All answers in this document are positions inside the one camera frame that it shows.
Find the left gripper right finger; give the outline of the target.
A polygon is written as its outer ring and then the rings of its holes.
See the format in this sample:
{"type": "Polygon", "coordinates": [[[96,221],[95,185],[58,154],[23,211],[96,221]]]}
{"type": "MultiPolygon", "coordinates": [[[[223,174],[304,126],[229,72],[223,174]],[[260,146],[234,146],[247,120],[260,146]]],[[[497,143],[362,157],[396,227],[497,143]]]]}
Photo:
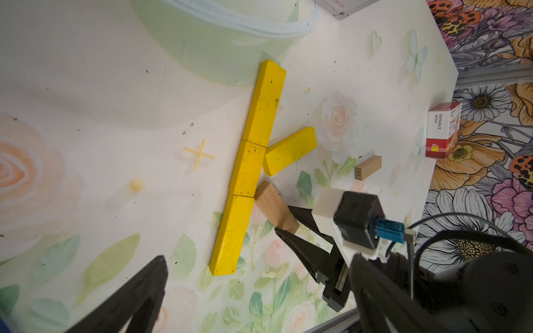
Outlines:
{"type": "Polygon", "coordinates": [[[391,254],[389,262],[368,261],[357,254],[350,283],[363,332],[447,332],[437,319],[410,298],[408,259],[391,254]]]}

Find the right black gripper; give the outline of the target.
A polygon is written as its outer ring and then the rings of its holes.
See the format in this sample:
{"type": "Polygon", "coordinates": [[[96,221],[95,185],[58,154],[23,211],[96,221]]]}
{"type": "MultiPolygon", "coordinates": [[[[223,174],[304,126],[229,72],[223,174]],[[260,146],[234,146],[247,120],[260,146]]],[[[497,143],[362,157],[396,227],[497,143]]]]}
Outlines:
{"type": "MultiPolygon", "coordinates": [[[[312,209],[299,208],[291,205],[288,208],[300,224],[312,230],[312,232],[319,235],[328,243],[335,244],[331,236],[319,231],[312,216],[312,209]]],[[[333,246],[328,253],[295,234],[291,234],[287,230],[280,228],[275,228],[274,230],[277,236],[292,249],[315,282],[325,286],[322,299],[327,305],[336,312],[344,309],[351,292],[351,284],[348,277],[348,266],[338,247],[333,246]]]]}

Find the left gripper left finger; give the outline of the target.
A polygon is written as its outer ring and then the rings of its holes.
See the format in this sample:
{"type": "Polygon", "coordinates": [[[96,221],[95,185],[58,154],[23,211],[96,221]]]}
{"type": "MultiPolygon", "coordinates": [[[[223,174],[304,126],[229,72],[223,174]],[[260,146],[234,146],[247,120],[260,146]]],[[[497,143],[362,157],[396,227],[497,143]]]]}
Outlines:
{"type": "Polygon", "coordinates": [[[152,332],[158,319],[168,269],[158,255],[69,332],[152,332]]]}

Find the yellow short block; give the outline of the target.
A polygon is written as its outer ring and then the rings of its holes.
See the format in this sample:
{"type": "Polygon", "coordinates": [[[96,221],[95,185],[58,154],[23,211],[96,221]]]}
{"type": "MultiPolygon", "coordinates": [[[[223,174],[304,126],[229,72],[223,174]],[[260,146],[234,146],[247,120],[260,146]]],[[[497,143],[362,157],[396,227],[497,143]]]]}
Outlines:
{"type": "Polygon", "coordinates": [[[255,196],[265,153],[265,147],[245,140],[240,142],[229,184],[231,194],[255,196]]]}
{"type": "Polygon", "coordinates": [[[228,195],[209,265],[213,276],[236,272],[254,202],[253,197],[228,195]]]}

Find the wooden block top edge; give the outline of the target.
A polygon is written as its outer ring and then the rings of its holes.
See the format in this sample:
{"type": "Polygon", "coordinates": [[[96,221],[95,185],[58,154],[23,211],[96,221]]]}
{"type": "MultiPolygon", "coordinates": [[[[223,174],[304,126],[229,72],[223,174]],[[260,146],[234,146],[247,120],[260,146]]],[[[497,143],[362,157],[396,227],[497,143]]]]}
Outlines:
{"type": "Polygon", "coordinates": [[[382,157],[372,156],[354,168],[355,180],[365,180],[382,168],[382,157]]]}

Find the yellow long block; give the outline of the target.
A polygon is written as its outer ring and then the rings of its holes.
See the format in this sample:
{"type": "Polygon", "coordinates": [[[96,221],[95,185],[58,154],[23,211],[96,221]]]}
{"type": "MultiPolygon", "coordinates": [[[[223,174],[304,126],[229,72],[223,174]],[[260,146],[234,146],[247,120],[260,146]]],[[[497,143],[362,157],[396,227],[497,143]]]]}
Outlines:
{"type": "Polygon", "coordinates": [[[272,60],[260,66],[242,139],[262,147],[269,145],[273,123],[287,71],[272,60]]]}
{"type": "Polygon", "coordinates": [[[268,147],[262,164],[263,169],[266,175],[274,176],[317,146],[315,129],[305,127],[268,147]]]}

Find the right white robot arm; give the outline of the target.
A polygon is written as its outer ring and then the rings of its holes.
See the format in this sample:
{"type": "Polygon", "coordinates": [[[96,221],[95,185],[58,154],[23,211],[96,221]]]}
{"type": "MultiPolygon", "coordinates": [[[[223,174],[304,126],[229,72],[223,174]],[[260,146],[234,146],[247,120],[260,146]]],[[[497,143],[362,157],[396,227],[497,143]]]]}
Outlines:
{"type": "Polygon", "coordinates": [[[325,287],[323,298],[331,308],[340,311],[354,295],[360,332],[532,331],[532,252],[511,237],[444,230],[407,255],[370,260],[363,251],[375,250],[382,240],[408,242],[409,229],[386,219],[376,201],[342,202],[325,217],[342,240],[356,245],[354,255],[344,258],[331,232],[323,233],[330,251],[286,230],[276,234],[325,287]],[[450,240],[496,251],[437,274],[421,267],[424,251],[450,240]]]}

